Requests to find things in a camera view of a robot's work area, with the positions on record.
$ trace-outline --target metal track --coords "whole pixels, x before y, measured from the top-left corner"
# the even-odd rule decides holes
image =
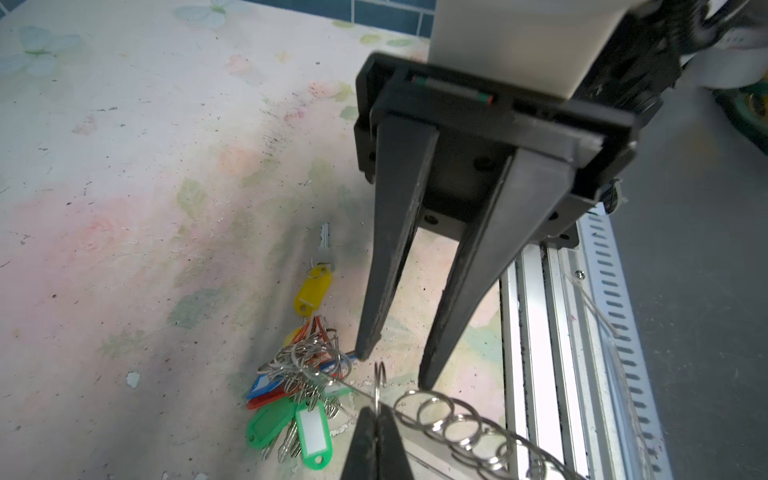
[[[624,271],[608,216],[585,214],[579,221],[581,248],[594,302],[619,330],[617,350],[656,480],[672,480],[667,446],[650,389]]]
[[[507,426],[592,480],[671,480],[610,221],[578,228],[576,250],[528,245],[501,278]]]

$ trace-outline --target green object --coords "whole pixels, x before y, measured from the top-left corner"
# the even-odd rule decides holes
[[[733,90],[715,90],[714,95],[730,123],[768,155],[768,80]]]
[[[261,407],[248,422],[245,433],[248,445],[255,449],[267,447],[295,415],[296,403],[290,397]]]
[[[296,409],[296,425],[299,427],[299,442],[304,465],[311,470],[322,470],[331,462],[333,443],[328,430],[326,406],[318,402],[312,411],[306,403]]]

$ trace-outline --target bunch of keys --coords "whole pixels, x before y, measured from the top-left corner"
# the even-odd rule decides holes
[[[338,348],[338,337],[328,336],[319,316],[308,319],[275,359],[259,368],[247,408],[259,409],[250,420],[247,440],[269,458],[280,432],[287,427],[278,462],[302,454],[311,469],[325,468],[333,456],[328,418],[340,409],[340,383],[320,381],[319,373],[343,379],[352,369],[348,355]]]

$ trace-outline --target chain of split rings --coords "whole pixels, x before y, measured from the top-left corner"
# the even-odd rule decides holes
[[[378,411],[380,389],[386,384],[384,364],[378,363],[374,365],[374,371],[376,375],[376,381],[374,383],[374,408]],[[409,418],[406,414],[398,410],[398,407],[403,405],[403,401],[413,395],[429,396],[427,400],[419,404],[419,408],[416,410],[415,420]],[[422,422],[424,411],[429,406],[436,403],[443,403],[448,406],[449,413],[434,422]],[[435,442],[447,445],[451,449],[453,458],[464,465],[475,468],[481,477],[488,480],[518,480],[516,473],[509,471],[508,464],[509,452],[513,452],[513,447],[518,445],[525,447],[531,453],[531,467],[526,475],[528,478],[543,480],[547,475],[548,466],[550,465],[552,468],[558,470],[566,480],[585,480],[579,474],[568,469],[562,462],[548,452],[529,442],[526,438],[502,428],[498,423],[493,422],[490,419],[480,416],[476,409],[462,400],[452,399],[447,395],[432,390],[409,390],[400,396],[400,398],[395,401],[394,405],[395,408],[393,409],[393,412],[403,425],[424,432],[425,435]],[[457,405],[466,409],[468,413],[456,413],[455,410]],[[446,436],[447,431],[453,425],[458,425],[459,423],[464,422],[475,423],[477,425],[477,428],[471,435],[460,439],[450,439]],[[490,457],[480,456],[475,452],[475,447],[479,445],[481,439],[489,436],[500,436],[504,439],[504,443],[497,447],[494,455]]]

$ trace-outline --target key ring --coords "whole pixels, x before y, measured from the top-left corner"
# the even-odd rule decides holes
[[[384,362],[378,362],[373,364],[373,411],[376,412],[376,416],[379,416],[381,411],[381,389],[386,385],[386,369],[384,368]]]

